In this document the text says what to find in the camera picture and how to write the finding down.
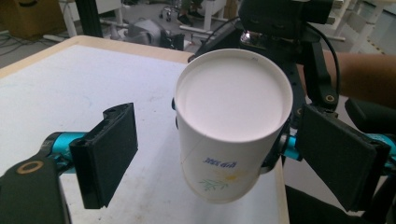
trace black cable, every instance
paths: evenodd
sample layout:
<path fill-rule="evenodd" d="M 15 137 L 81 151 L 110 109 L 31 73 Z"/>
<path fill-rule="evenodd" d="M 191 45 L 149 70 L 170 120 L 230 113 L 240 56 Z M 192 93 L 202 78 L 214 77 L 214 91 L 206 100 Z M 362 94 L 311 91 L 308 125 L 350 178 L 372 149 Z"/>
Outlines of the black cable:
<path fill-rule="evenodd" d="M 22 41 L 22 40 L 19 40 L 19 39 L 16 38 L 16 37 L 11 36 L 11 35 L 8 35 L 7 37 L 8 37 L 8 39 L 6 40 L 6 42 L 4 42 L 4 43 L 2 43 L 2 45 L 0 45 L 0 48 L 7 48 L 7 47 L 15 46 L 15 45 L 18 45 L 18 46 L 16 46 L 16 47 L 13 48 L 13 49 L 10 49 L 9 51 L 0 53 L 0 56 L 4 56 L 4 55 L 6 55 L 6 54 L 9 54 L 9 53 L 11 53 L 11 52 L 17 50 L 17 49 L 20 48 L 20 47 L 27 46 L 27 45 L 33 45 L 33 44 L 35 44 L 35 43 L 41 43 L 41 44 L 46 45 L 46 46 L 49 46 L 49 47 L 52 46 L 52 45 L 47 44 L 45 40 L 41 40 L 41 39 L 40 39 L 40 40 L 37 40 L 37 41 Z M 7 41 L 10 40 L 10 39 L 14 40 L 15 42 L 5 45 L 5 43 L 7 43 Z"/>
<path fill-rule="evenodd" d="M 3 41 L 3 42 L 0 43 L 0 48 L 2 48 L 8 42 L 8 40 L 11 39 L 11 37 L 9 37 L 9 36 L 2 36 L 2 37 L 5 37 L 5 38 L 1 39 L 1 41 Z"/>
<path fill-rule="evenodd" d="M 47 40 L 47 39 L 40 39 L 40 40 L 37 40 L 37 42 L 39 42 L 45 46 L 48 46 L 48 47 L 52 47 L 57 43 L 56 41 Z"/>
<path fill-rule="evenodd" d="M 221 28 L 223 28 L 226 24 L 228 24 L 228 23 L 230 23 L 230 22 L 232 22 L 232 21 L 235 21 L 235 20 L 237 20 L 237 19 L 239 19 L 239 17 L 234 17 L 234 18 L 232 18 L 232 19 L 230 19 L 230 20 L 227 20 L 227 21 L 224 22 L 222 25 L 220 25 L 217 29 L 215 29 L 215 30 L 212 32 L 212 34 L 210 34 L 210 35 L 207 37 L 207 39 L 202 43 L 201 47 L 198 48 L 197 52 L 199 52 L 201 49 L 204 48 L 204 46 L 206 45 L 206 43 L 210 40 L 210 38 L 211 38 L 217 31 L 219 31 Z"/>
<path fill-rule="evenodd" d="M 314 27 L 313 25 L 307 23 L 306 24 L 309 28 L 311 28 L 313 31 L 315 31 L 316 33 L 318 33 L 323 40 L 326 42 L 327 46 L 329 47 L 330 52 L 332 53 L 332 57 L 334 59 L 334 63 L 335 63 L 335 75 L 336 75 L 336 84 L 335 84 L 335 92 L 337 93 L 337 95 L 340 94 L 340 85 L 341 85 L 341 73 L 340 73 L 340 65 L 338 63 L 338 58 L 337 58 L 337 54 L 335 53 L 334 48 L 332 47 L 332 43 L 330 43 L 329 39 L 326 37 L 325 34 L 323 34 L 320 30 L 318 30 L 316 27 Z"/>

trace paper cup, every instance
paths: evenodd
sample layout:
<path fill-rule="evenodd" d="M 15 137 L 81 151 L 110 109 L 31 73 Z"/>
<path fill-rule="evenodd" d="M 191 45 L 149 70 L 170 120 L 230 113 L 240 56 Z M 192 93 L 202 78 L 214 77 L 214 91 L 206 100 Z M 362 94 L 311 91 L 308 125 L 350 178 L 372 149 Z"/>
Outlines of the paper cup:
<path fill-rule="evenodd" d="M 292 92 L 282 70 L 242 49 L 193 60 L 176 87 L 180 159 L 191 189 L 212 203 L 246 194 L 290 115 Z"/>

